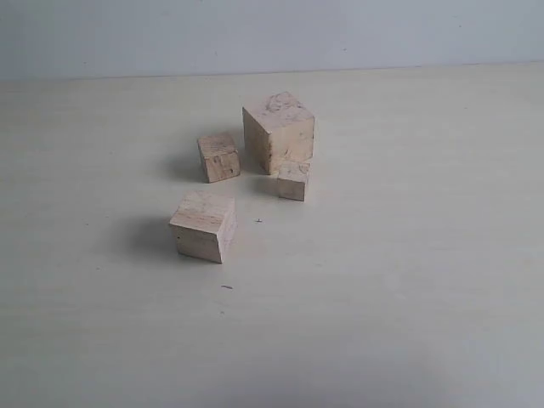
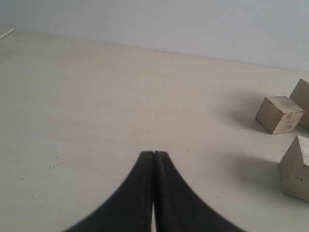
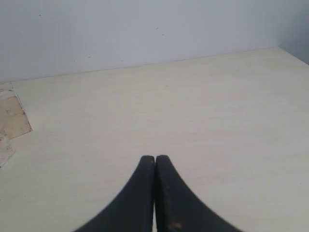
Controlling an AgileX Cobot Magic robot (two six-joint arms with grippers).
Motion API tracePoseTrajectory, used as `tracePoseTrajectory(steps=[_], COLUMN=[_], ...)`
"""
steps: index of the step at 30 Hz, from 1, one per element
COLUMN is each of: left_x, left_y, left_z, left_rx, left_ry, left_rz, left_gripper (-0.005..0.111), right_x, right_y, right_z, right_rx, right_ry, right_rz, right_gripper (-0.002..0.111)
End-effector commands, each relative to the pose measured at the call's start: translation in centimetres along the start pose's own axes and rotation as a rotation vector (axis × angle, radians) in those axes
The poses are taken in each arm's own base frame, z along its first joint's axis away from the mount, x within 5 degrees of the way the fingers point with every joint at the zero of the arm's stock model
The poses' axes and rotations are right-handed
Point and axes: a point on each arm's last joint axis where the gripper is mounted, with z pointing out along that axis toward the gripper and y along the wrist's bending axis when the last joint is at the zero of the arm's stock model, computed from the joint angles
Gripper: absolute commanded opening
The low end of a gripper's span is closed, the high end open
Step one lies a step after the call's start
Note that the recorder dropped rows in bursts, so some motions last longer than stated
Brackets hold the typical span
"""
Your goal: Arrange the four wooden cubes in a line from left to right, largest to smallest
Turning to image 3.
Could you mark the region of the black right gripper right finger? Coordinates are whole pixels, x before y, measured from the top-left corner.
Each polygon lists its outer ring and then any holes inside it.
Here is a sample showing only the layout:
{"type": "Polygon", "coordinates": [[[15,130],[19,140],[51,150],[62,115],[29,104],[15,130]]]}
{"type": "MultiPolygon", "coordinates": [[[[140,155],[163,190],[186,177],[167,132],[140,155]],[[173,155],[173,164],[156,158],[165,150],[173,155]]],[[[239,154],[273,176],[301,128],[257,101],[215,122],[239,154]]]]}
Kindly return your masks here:
{"type": "Polygon", "coordinates": [[[237,232],[186,185],[167,155],[156,157],[155,217],[158,232],[237,232]]]}

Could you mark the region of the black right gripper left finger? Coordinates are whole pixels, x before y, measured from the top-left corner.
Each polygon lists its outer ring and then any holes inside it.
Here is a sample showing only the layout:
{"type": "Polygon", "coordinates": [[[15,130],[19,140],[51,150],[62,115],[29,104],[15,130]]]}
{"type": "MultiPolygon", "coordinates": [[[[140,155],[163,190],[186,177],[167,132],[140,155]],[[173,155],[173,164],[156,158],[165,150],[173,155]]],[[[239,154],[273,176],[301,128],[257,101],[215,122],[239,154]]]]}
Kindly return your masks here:
{"type": "Polygon", "coordinates": [[[118,195],[78,232],[151,232],[154,210],[155,159],[142,156],[118,195]]]}

